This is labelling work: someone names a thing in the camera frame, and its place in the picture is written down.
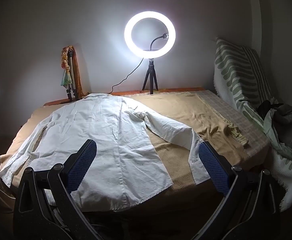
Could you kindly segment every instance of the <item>tripod leg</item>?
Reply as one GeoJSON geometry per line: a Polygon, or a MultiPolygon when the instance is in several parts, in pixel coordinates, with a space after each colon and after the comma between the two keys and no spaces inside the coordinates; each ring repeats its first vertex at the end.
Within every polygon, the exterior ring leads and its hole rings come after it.
{"type": "Polygon", "coordinates": [[[148,79],[148,76],[149,76],[149,69],[147,69],[147,73],[146,73],[146,77],[145,77],[145,81],[144,81],[144,85],[143,85],[143,89],[145,89],[145,86],[146,86],[146,83],[147,83],[147,79],[148,79]]]}
{"type": "Polygon", "coordinates": [[[154,93],[154,76],[153,76],[152,69],[150,70],[149,83],[150,83],[150,94],[152,95],[154,93]]]}
{"type": "Polygon", "coordinates": [[[76,100],[79,99],[77,89],[73,90],[73,95],[75,96],[76,100]]]}
{"type": "Polygon", "coordinates": [[[66,92],[67,92],[67,96],[68,96],[69,101],[70,102],[73,101],[73,98],[71,96],[71,87],[70,87],[70,84],[67,85],[66,92]]]}
{"type": "Polygon", "coordinates": [[[155,69],[154,69],[153,73],[154,73],[155,87],[156,87],[156,90],[158,90],[158,85],[157,85],[157,78],[156,78],[156,71],[155,71],[155,69]]]}

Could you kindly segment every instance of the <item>folded tripod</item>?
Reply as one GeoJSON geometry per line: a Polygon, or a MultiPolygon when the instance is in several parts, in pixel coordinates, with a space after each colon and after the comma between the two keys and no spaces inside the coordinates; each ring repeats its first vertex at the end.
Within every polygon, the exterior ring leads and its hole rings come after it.
{"type": "MultiPolygon", "coordinates": [[[[64,164],[55,164],[49,171],[25,169],[14,209],[17,239],[103,240],[70,196],[78,189],[96,153],[96,143],[87,140],[64,164]],[[44,189],[51,190],[64,226],[55,217],[44,189]]],[[[273,194],[276,182],[270,172],[251,173],[231,166],[208,142],[200,144],[198,154],[216,189],[225,197],[192,239],[273,239],[279,232],[279,211],[273,194]],[[230,227],[243,198],[241,215],[230,227]]]]}
{"type": "Polygon", "coordinates": [[[73,51],[71,49],[68,50],[67,58],[68,58],[68,64],[70,67],[70,77],[71,77],[72,83],[67,85],[66,92],[67,92],[68,99],[71,102],[71,101],[73,101],[73,98],[71,96],[71,91],[73,91],[73,95],[75,96],[75,99],[76,100],[79,99],[78,89],[76,88],[76,86],[78,86],[79,84],[76,84],[75,75],[73,73],[73,51]]]}

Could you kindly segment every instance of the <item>tripod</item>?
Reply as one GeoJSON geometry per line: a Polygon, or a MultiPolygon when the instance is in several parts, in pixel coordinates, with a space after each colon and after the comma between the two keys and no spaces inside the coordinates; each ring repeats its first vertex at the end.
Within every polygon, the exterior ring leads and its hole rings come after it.
{"type": "Polygon", "coordinates": [[[157,78],[156,78],[156,72],[155,72],[155,67],[154,67],[154,59],[150,58],[149,59],[149,65],[148,65],[148,70],[146,73],[143,89],[145,89],[146,83],[148,76],[150,76],[149,82],[150,82],[150,94],[152,95],[154,93],[154,81],[155,81],[155,86],[156,90],[158,90],[158,85],[157,85],[157,78]]]}
{"type": "Polygon", "coordinates": [[[68,58],[69,66],[70,66],[70,76],[71,76],[72,83],[67,85],[66,92],[67,92],[68,99],[71,102],[73,101],[73,98],[71,96],[71,90],[73,91],[73,95],[75,96],[76,100],[79,99],[77,89],[76,89],[75,76],[73,74],[73,51],[71,49],[68,50],[67,58],[68,58]]]}

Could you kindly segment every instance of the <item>desk lamp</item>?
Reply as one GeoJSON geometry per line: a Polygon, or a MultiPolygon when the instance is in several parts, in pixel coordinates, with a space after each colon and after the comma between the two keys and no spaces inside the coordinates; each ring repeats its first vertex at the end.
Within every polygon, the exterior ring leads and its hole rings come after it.
{"type": "Polygon", "coordinates": [[[151,11],[142,12],[142,13],[136,14],[134,17],[132,17],[128,21],[128,23],[125,27],[124,37],[125,37],[125,41],[126,41],[128,48],[136,56],[149,59],[148,70],[146,73],[146,77],[145,77],[145,81],[144,81],[144,85],[143,85],[142,90],[145,89],[148,76],[150,76],[150,94],[153,94],[154,93],[154,81],[155,81],[156,90],[158,90],[156,72],[155,72],[155,67],[154,67],[154,58],[160,57],[160,56],[166,54],[173,47],[175,39],[176,39],[176,32],[175,32],[174,25],[165,15],[162,15],[161,13],[151,12],[151,11]],[[135,43],[132,41],[132,38],[131,38],[131,31],[132,31],[133,27],[135,26],[135,24],[137,22],[139,22],[140,20],[145,19],[145,18],[155,18],[157,20],[160,20],[166,26],[166,28],[168,30],[168,33],[164,33],[162,36],[157,37],[156,39],[154,39],[151,42],[149,50],[143,50],[143,49],[138,48],[135,45],[135,43]],[[153,45],[154,41],[156,41],[160,38],[168,40],[167,43],[161,49],[152,50],[152,45],[153,45]]]}

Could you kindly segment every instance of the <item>colorful cloth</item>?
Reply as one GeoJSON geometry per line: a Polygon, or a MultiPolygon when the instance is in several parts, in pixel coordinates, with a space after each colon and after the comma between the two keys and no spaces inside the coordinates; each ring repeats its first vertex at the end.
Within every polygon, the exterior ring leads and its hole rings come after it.
{"type": "Polygon", "coordinates": [[[63,73],[62,80],[61,80],[61,86],[64,86],[65,88],[67,88],[67,85],[73,83],[73,81],[71,79],[70,65],[69,65],[68,56],[67,56],[69,50],[71,50],[73,52],[73,57],[72,57],[73,75],[74,75],[74,79],[75,79],[74,82],[76,85],[78,97],[83,98],[84,96],[88,95],[89,93],[84,94],[82,91],[79,69],[78,69],[78,62],[77,62],[77,57],[76,57],[76,51],[73,48],[73,46],[65,47],[65,48],[63,48],[63,50],[61,52],[61,67],[64,69],[64,73],[63,73]]]}

